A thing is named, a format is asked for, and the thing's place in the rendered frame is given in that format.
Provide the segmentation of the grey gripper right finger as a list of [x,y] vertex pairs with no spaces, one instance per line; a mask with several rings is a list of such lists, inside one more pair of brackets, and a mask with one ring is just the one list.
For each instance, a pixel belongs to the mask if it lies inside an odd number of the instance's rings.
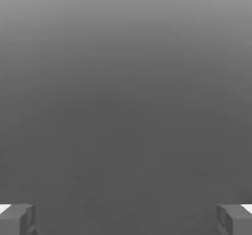
[[252,235],[252,204],[218,204],[219,235]]

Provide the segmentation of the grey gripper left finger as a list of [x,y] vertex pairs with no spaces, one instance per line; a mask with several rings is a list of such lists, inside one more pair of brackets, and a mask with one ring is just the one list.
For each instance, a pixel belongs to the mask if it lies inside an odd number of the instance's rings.
[[0,204],[0,235],[37,235],[36,206]]

